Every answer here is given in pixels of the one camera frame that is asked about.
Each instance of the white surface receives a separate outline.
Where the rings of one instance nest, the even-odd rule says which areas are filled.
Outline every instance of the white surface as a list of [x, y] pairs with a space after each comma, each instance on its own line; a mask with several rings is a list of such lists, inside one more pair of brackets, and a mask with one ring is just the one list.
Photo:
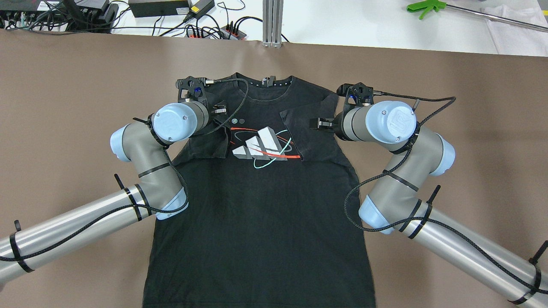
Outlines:
[[[262, 1], [244, 1], [246, 9], [229, 11], [230, 20], [247, 15], [262, 19]], [[486, 19], [445, 9], [430, 12], [424, 20], [419, 20], [420, 13], [406, 11], [407, 5], [415, 2], [418, 0], [284, 0], [282, 33], [294, 43], [499, 53]], [[502, 4], [516, 10], [538, 7], [536, 0], [449, 0], [447, 3], [473, 10]], [[242, 6], [238, 0], [225, 0], [225, 4], [229, 8]], [[225, 10], [215, 7], [209, 14], [221, 27], [226, 25]], [[136, 19], [127, 12], [119, 26], [152, 26], [156, 19]], [[181, 16], [166, 16], [162, 27], [173, 27], [181, 21]], [[198, 24], [215, 25], [207, 17]], [[262, 24], [258, 21], [246, 20], [240, 30], [248, 34], [248, 39], [262, 40]], [[113, 33], [151, 35], [152, 29], [121, 29]], [[177, 33], [184, 35], [183, 31], [172, 32]]]
[[[513, 10], [506, 5], [485, 8], [488, 14], [524, 21], [533, 25], [548, 26], [539, 7]], [[548, 56], [548, 33], [513, 27], [500, 22], [487, 22], [496, 50], [502, 54]]]

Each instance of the white paper towel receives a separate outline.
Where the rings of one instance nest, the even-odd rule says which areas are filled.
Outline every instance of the white paper towel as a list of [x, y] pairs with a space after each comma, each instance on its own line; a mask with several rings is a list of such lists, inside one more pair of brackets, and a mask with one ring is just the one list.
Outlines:
[[[529, 24], [548, 27], [539, 6], [513, 10], [507, 5], [484, 8], [488, 14], [524, 21]], [[499, 54], [548, 56], [548, 33], [487, 20], [489, 33]]]

